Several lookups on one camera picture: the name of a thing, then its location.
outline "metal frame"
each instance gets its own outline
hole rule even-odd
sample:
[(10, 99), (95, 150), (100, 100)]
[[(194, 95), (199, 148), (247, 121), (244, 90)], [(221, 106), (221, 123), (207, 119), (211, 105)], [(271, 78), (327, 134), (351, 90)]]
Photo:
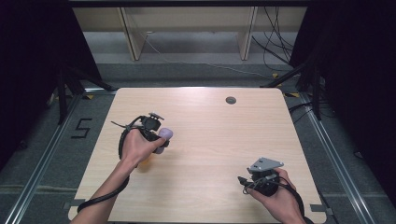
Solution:
[[(300, 95), (304, 104), (309, 102), (309, 98), (305, 92), (301, 92)], [(314, 112), (312, 112), (310, 109), (307, 108), (306, 111), (315, 131), (318, 134), (320, 142), (322, 143), (326, 154), (332, 163), (334, 171), (337, 174), (341, 185), (346, 191), (346, 195), (355, 209), (356, 214), (358, 215), (359, 220), (361, 223), (376, 223), (374, 216), (369, 211), (367, 202), (361, 196), (358, 187), (350, 176), (349, 171), (345, 167), (341, 157), (338, 155), (338, 152), (332, 144), (332, 140), (327, 134), (322, 122), (316, 119)]]
[(64, 122), (59, 124), (53, 134), (52, 138), (47, 145), (46, 150), (44, 151), (43, 155), (41, 156), (40, 161), (38, 162), (35, 170), (33, 171), (32, 175), (30, 176), (29, 180), (27, 181), (26, 185), (23, 187), (21, 195), (19, 196), (18, 200), (15, 202), (14, 206), (11, 208), (10, 213), (8, 214), (6, 223), (20, 223), (21, 219), (23, 218), (24, 213), (26, 212), (27, 207), (29, 206), (30, 201), (32, 201), (35, 190), (41, 181), (44, 173), (47, 170), (47, 167), (50, 164), (50, 161), (53, 157), (53, 154), (56, 151), (58, 144), (60, 143), (64, 131), (70, 121), (70, 117), (73, 114), (74, 110), (76, 109), (78, 102), (81, 99), (81, 95), (75, 95), (68, 107), (69, 113), (65, 117)]

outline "wooden table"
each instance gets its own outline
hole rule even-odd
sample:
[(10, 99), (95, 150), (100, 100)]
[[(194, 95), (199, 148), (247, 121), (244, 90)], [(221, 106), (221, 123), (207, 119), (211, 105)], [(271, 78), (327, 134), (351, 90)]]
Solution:
[[(236, 103), (230, 105), (226, 98)], [(108, 112), (76, 199), (91, 198), (111, 173), (122, 128), (155, 111), (174, 137), (161, 155), (152, 154), (131, 174), (110, 221), (181, 223), (274, 223), (237, 177), (259, 157), (285, 163), (304, 200), (305, 214), (323, 223), (324, 213), (282, 93), (278, 89), (120, 89)], [(73, 218), (77, 208), (72, 207)]]

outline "person's right hand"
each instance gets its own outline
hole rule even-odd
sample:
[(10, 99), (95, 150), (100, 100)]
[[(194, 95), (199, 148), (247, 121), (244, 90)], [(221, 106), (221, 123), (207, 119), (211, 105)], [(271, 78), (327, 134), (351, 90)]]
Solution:
[[(279, 173), (279, 176), (285, 178), (292, 188), (296, 189), (295, 186), (289, 180), (288, 173), (285, 170), (275, 168), (275, 171)], [(280, 178), (281, 184), (287, 185), (288, 183)], [(276, 193), (271, 197), (260, 194), (257, 190), (247, 189), (247, 192), (256, 200), (262, 203), (264, 207), (271, 213), (271, 215), (278, 221), (284, 224), (300, 224), (305, 223), (300, 213), (299, 206), (294, 196), (285, 188), (280, 187)]]
[(126, 161), (132, 170), (141, 161), (146, 160), (151, 153), (163, 145), (165, 138), (150, 142), (137, 129), (132, 129), (125, 137), (122, 147), (121, 161)]

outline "controller strap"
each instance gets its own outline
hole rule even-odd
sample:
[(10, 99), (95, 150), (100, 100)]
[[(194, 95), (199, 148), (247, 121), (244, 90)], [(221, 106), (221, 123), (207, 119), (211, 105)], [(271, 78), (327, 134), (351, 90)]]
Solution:
[(285, 188), (286, 190), (288, 190), (296, 199), (298, 207), (300, 209), (300, 213), (305, 221), (306, 224), (313, 224), (314, 222), (312, 222), (311, 219), (309, 219), (308, 217), (305, 216), (305, 211), (304, 211), (304, 203), (303, 203), (303, 199), (301, 198), (300, 194), (297, 192), (297, 190), (295, 190), (294, 188), (291, 187), (290, 183), (283, 177), (280, 176), (280, 178), (282, 178), (283, 180), (285, 180), (288, 184), (284, 185), (284, 184), (280, 184), (277, 183), (275, 181), (268, 181), (269, 183), (273, 183), (276, 185), (279, 185), (283, 188)]
[[(121, 126), (121, 125), (113, 122), (116, 125), (119, 125), (119, 126), (125, 128), (124, 131), (121, 134), (120, 143), (119, 143), (119, 156), (120, 156), (120, 159), (121, 159), (121, 156), (122, 156), (122, 147), (123, 147), (126, 135), (132, 130), (134, 123), (137, 122), (141, 118), (142, 118), (142, 116), (137, 117), (129, 125), (125, 125), (125, 126)], [(129, 176), (124, 180), (124, 182), (121, 184), (121, 186), (119, 186), (117, 189), (113, 190), (112, 192), (110, 192), (110, 193), (108, 193), (108, 194), (106, 194), (104, 196), (100, 196), (100, 197), (97, 197), (97, 198), (94, 198), (94, 199), (90, 199), (87, 202), (80, 204), (78, 206), (77, 212), (79, 213), (82, 209), (84, 209), (84, 208), (86, 208), (88, 206), (94, 205), (96, 203), (103, 202), (103, 201), (108, 200), (110, 198), (113, 198), (114, 196), (116, 196), (120, 192), (122, 192), (126, 188), (128, 183), (129, 183)]]

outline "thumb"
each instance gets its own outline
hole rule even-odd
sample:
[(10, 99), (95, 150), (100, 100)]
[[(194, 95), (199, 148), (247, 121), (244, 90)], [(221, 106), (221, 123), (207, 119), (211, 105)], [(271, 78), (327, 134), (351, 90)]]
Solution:
[(157, 148), (157, 147), (162, 146), (165, 142), (166, 142), (166, 138), (162, 137), (162, 138), (159, 138), (151, 143), (155, 146), (155, 148)]

